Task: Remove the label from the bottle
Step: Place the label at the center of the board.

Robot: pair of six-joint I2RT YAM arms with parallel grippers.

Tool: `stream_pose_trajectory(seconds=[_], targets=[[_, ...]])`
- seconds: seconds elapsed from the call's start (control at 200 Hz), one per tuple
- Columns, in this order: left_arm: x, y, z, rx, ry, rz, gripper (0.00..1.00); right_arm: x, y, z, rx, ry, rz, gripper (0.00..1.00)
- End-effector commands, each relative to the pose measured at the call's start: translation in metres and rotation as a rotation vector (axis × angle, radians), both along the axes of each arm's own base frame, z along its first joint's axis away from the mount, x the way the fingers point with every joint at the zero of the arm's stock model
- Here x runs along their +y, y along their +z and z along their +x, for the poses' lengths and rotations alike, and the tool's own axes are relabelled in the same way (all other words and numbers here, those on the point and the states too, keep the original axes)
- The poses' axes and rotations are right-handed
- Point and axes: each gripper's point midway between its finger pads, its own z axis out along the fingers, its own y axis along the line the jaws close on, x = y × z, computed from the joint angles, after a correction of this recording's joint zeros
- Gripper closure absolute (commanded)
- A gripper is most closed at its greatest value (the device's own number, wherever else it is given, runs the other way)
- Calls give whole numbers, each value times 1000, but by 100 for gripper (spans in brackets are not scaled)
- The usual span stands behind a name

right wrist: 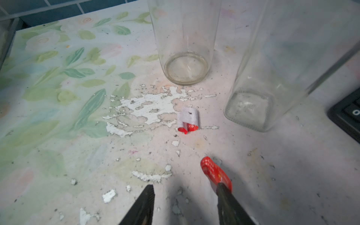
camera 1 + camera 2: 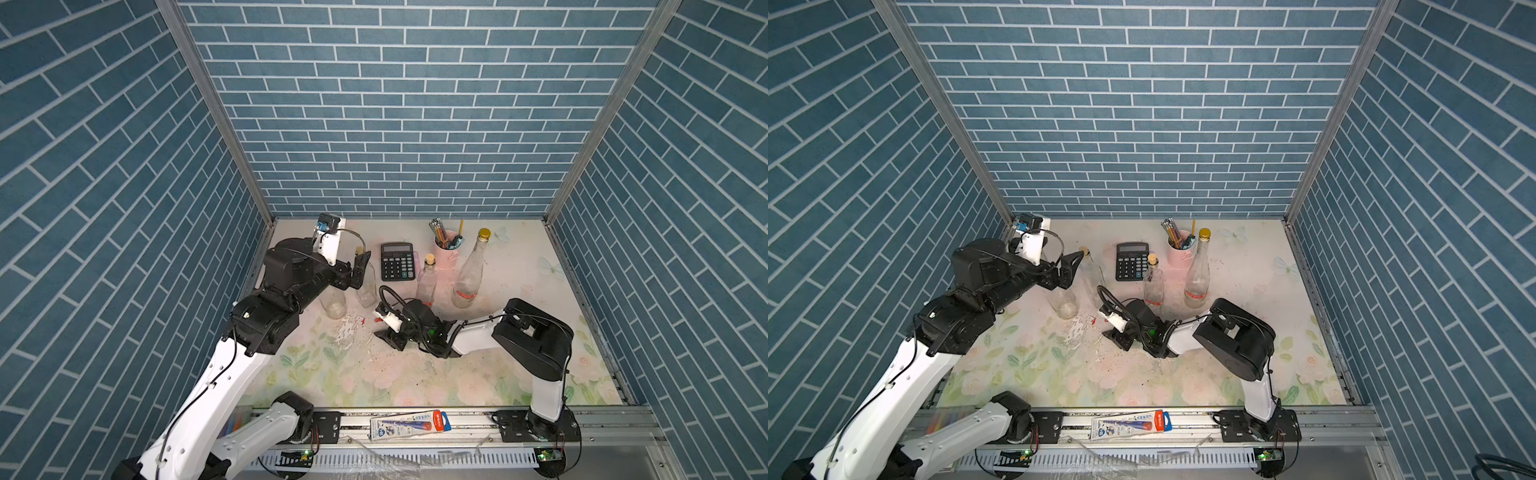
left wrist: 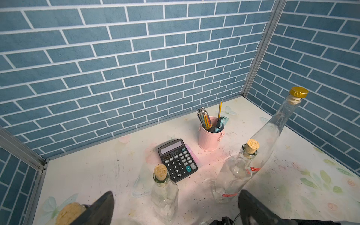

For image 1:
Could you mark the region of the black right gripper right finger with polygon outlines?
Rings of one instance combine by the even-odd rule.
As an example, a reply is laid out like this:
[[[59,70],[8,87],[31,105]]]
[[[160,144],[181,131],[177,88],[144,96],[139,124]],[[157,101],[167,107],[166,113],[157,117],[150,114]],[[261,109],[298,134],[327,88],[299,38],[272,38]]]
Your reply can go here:
[[[255,225],[224,183],[217,185],[216,194],[220,225]]]

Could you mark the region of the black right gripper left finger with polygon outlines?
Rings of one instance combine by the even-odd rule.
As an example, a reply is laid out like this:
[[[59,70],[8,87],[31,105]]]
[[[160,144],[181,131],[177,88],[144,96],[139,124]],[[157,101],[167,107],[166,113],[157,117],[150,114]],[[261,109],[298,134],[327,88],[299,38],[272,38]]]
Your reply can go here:
[[[119,225],[151,225],[154,202],[154,186],[147,185]]]

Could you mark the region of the peeled red white label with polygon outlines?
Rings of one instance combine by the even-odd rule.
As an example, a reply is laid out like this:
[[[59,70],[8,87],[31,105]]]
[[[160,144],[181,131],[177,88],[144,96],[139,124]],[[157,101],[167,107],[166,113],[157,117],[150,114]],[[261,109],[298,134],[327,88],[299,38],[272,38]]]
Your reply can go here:
[[[187,134],[199,129],[199,113],[195,108],[185,107],[177,115],[177,130]]]

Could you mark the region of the short corked glass bottle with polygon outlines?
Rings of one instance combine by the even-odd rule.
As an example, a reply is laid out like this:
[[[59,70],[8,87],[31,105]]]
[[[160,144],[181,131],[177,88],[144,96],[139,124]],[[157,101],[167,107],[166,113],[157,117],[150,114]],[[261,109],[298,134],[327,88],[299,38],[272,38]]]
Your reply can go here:
[[[225,117],[266,132],[359,50],[359,1],[266,1]]]

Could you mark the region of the clear glass bottle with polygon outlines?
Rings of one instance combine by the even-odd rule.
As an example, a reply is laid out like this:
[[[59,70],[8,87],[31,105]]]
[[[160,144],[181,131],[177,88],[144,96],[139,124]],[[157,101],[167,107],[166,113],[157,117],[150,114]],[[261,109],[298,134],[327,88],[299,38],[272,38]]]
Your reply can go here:
[[[179,85],[202,81],[209,73],[221,1],[148,1],[161,67]]]

